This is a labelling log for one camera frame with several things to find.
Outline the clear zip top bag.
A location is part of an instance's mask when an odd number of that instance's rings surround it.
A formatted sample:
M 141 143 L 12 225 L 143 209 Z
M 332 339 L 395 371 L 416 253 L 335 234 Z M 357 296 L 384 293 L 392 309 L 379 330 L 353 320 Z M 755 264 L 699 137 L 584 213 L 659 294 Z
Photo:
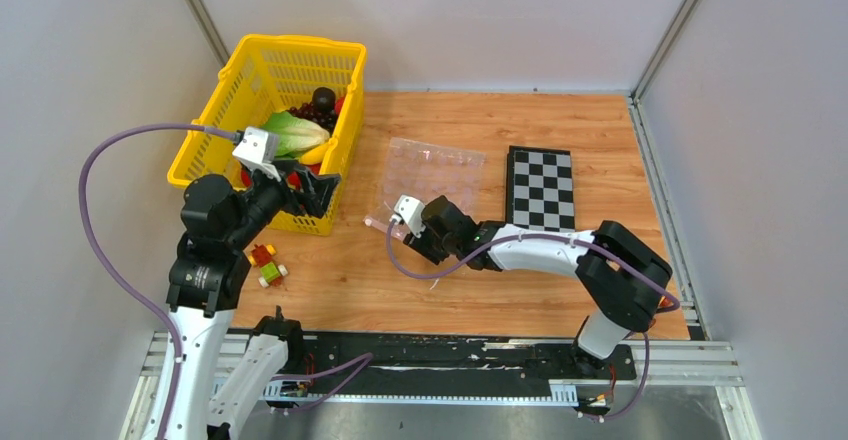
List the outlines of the clear zip top bag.
M 376 205 L 364 217 L 364 224 L 385 231 L 392 208 L 402 195 L 423 203 L 444 195 L 471 215 L 481 191 L 485 162 L 482 152 L 392 138 L 378 183 Z

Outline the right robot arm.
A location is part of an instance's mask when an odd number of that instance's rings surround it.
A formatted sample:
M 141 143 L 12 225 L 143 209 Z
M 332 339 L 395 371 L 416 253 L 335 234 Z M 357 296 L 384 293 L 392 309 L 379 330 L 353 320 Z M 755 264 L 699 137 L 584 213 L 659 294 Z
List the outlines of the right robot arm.
M 532 271 L 577 279 L 596 305 L 572 343 L 573 368 L 596 377 L 618 344 L 645 333 L 656 315 L 679 308 L 667 286 L 668 262 L 622 224 L 605 220 L 594 230 L 534 231 L 501 221 L 476 222 L 446 197 L 428 203 L 403 195 L 388 226 L 404 225 L 404 244 L 438 265 L 483 271 Z

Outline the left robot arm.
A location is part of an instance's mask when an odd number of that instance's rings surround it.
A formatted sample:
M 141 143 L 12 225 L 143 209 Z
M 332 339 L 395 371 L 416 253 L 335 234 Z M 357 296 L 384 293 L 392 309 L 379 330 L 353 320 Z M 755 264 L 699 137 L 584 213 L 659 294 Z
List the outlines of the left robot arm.
M 323 216 L 341 182 L 338 174 L 297 168 L 301 188 L 262 172 L 237 191 L 220 174 L 190 183 L 180 217 L 185 232 L 169 271 L 171 322 L 165 362 L 146 437 L 236 439 L 266 385 L 306 360 L 301 324 L 281 312 L 253 328 L 246 351 L 219 391 L 219 353 L 251 270 L 245 252 L 280 212 Z

